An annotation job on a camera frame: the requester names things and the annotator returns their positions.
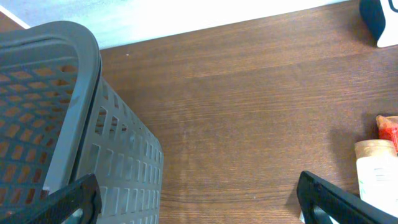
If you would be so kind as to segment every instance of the basket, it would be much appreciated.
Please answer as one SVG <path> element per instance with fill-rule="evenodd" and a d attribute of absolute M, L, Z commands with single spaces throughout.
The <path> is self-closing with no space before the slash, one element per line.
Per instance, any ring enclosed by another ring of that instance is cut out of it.
<path fill-rule="evenodd" d="M 162 167 L 158 140 L 101 77 L 89 30 L 0 34 L 0 216 L 95 173 L 98 223 L 158 223 Z"/>

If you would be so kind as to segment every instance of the snack bag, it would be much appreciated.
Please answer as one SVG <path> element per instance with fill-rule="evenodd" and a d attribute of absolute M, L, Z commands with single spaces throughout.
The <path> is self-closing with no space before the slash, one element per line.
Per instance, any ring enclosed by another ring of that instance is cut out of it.
<path fill-rule="evenodd" d="M 379 139 L 390 140 L 394 143 L 398 152 L 398 116 L 377 116 L 377 126 L 379 127 Z"/>

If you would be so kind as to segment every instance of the white bottle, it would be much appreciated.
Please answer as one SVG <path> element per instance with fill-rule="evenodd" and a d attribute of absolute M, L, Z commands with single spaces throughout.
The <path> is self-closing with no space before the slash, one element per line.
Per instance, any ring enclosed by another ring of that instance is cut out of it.
<path fill-rule="evenodd" d="M 355 144 L 361 199 L 398 217 L 398 157 L 394 143 L 368 140 Z"/>

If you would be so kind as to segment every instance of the wood grain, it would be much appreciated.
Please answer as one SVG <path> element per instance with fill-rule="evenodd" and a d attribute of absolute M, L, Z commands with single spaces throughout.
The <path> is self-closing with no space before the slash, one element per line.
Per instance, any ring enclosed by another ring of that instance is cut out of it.
<path fill-rule="evenodd" d="M 398 48 L 375 48 L 357 1 L 102 56 L 163 147 L 160 223 L 299 223 L 300 172 L 357 194 L 353 144 L 398 113 Z"/>
<path fill-rule="evenodd" d="M 0 32 L 9 32 L 13 30 L 24 29 L 12 19 L 8 18 L 4 13 L 0 12 Z"/>

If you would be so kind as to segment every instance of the white backdrop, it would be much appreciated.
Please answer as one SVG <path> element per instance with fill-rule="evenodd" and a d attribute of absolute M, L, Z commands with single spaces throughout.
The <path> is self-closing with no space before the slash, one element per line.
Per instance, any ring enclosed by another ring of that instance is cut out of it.
<path fill-rule="evenodd" d="M 341 1 L 0 0 L 0 5 L 27 26 L 78 22 L 94 33 L 103 49 Z"/>

